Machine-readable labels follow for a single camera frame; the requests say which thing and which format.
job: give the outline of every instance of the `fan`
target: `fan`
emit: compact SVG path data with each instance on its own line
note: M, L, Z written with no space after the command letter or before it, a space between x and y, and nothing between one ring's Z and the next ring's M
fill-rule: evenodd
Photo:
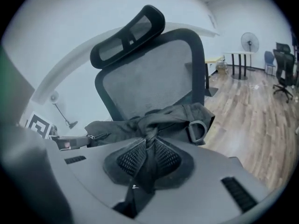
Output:
M249 52L257 52L260 46L260 43L256 35L254 35L251 32L246 32L242 35L241 44L243 49ZM251 54L250 54L250 67L248 67L247 69L251 71L255 71L255 69L251 67Z
M54 91L52 93L52 95L50 96L50 102L56 106L56 108L58 109L59 113L62 115L62 117L65 119L65 124L72 129L77 123L78 121L75 121L73 123L69 123L69 121L65 118L65 116L61 113L60 109L57 106L57 102L58 102L58 98L59 98L59 94L57 91Z

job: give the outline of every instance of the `blue chair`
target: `blue chair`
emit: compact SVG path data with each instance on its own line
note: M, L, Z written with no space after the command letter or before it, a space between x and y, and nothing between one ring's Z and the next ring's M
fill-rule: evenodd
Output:
M271 74L274 75L275 74L275 65L273 64L274 62L274 55L272 54L272 52L270 51L265 51L265 72L266 74L268 74L268 68L271 67L272 70L271 70Z

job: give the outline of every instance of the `black table leg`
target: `black table leg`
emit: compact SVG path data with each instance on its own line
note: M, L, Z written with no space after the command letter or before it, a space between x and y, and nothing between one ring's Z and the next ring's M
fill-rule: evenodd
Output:
M246 54L244 54L244 77L246 77Z
M241 72L242 72L242 68L241 68L241 54L239 54L239 80L241 80Z
M209 70L207 63L206 65L206 89L205 89L205 96L213 97L214 94L218 91L218 88L210 87L210 82L209 82Z
M233 75L235 74L235 59L234 54L232 54L232 62L233 62Z

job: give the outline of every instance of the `qr code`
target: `qr code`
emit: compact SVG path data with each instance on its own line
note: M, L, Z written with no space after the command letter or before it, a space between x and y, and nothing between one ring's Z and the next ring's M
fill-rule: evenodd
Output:
M30 116L26 124L26 128L29 128L38 134L43 139L47 139L49 136L49 132L51 130L52 123L44 119L42 116L38 115L37 113L33 112Z

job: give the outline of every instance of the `yellow tabletop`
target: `yellow tabletop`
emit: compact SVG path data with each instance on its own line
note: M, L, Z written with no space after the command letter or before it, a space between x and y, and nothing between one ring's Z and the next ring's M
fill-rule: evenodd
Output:
M206 58L205 63L206 64L212 64L220 61L223 58L223 56L218 56L218 57L212 57L212 58Z

